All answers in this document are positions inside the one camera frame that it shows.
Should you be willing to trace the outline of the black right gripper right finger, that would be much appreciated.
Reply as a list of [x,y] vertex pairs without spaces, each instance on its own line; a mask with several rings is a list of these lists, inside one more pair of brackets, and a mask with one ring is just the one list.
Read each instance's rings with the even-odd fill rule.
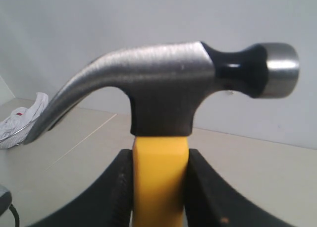
[[184,191],[190,227],[288,227],[229,185],[197,149],[189,150]]

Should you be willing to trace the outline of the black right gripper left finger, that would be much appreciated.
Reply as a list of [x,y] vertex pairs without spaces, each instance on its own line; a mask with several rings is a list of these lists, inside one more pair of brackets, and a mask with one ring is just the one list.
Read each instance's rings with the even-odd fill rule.
[[32,226],[128,227],[132,206],[132,151],[123,149],[83,193]]

